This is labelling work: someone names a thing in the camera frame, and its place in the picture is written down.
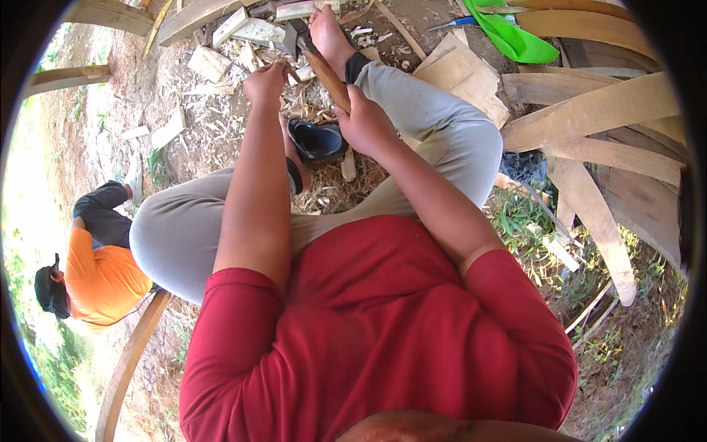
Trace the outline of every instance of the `hand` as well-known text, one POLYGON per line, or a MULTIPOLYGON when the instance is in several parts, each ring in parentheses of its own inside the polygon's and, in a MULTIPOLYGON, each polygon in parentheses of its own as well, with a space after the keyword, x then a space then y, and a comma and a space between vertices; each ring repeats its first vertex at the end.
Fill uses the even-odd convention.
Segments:
POLYGON ((287 80, 289 70, 284 61, 279 60, 263 66, 253 72, 243 81, 243 92, 256 105, 277 105, 280 108, 279 97, 287 80))
POLYGON ((339 106, 334 108, 334 114, 339 118, 341 134, 349 145, 355 151, 376 159, 385 149, 400 144, 393 123, 385 111, 363 96, 358 86, 351 84, 346 89, 351 100, 351 115, 339 106))

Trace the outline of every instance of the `wooden handle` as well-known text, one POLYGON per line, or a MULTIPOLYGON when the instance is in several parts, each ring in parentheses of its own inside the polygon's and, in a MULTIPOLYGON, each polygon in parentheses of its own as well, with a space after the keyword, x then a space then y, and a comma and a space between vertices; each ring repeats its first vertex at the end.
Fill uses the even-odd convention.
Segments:
POLYGON ((351 100, 349 100, 349 92, 346 90, 346 86, 339 80, 339 77, 329 63, 327 63, 319 52, 304 51, 304 53, 307 63, 310 64, 314 73, 317 74, 317 77, 319 77, 319 80, 327 89, 329 95, 331 95, 334 103, 350 114, 351 100))

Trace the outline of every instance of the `gray pants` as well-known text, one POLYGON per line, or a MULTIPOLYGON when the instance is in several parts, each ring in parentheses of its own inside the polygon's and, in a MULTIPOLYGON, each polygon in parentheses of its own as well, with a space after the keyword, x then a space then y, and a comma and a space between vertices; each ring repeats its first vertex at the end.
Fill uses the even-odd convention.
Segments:
MULTIPOLYGON (((381 62, 365 65, 356 85, 383 108, 400 132, 421 141, 416 148, 421 157, 478 207, 486 201, 503 142, 483 112, 381 62)), ((233 168, 217 170, 154 194, 138 210, 130 231, 132 253, 143 272, 166 290, 199 305, 214 268, 232 174, 233 168)), ((293 256, 337 226, 383 214, 416 216, 392 178, 347 212, 292 215, 293 256)))

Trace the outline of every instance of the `chisel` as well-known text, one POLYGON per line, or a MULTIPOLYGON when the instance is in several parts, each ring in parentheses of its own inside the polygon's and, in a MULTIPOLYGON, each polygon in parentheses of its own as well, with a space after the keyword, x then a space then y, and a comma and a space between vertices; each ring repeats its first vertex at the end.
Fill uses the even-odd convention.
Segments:
POLYGON ((431 30, 446 28, 447 26, 466 25, 468 23, 476 23, 476 22, 477 22, 477 20, 474 18, 474 16, 461 17, 456 20, 450 21, 449 23, 445 23, 443 25, 437 25, 437 26, 433 26, 432 28, 427 28, 426 31, 430 32, 431 30))

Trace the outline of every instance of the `stack of wooden planks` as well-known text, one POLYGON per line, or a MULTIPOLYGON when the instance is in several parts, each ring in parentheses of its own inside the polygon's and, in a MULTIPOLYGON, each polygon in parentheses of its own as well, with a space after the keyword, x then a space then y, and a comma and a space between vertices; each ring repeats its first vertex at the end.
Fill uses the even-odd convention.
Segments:
POLYGON ((562 37, 562 66, 502 75, 511 102, 546 105, 502 129, 504 150, 539 149, 559 191, 558 217, 576 214, 629 306, 636 283, 617 224, 680 265, 677 193, 688 152, 670 81, 620 6, 599 0, 511 0, 518 24, 562 37), (583 162, 594 163, 592 173, 583 162))

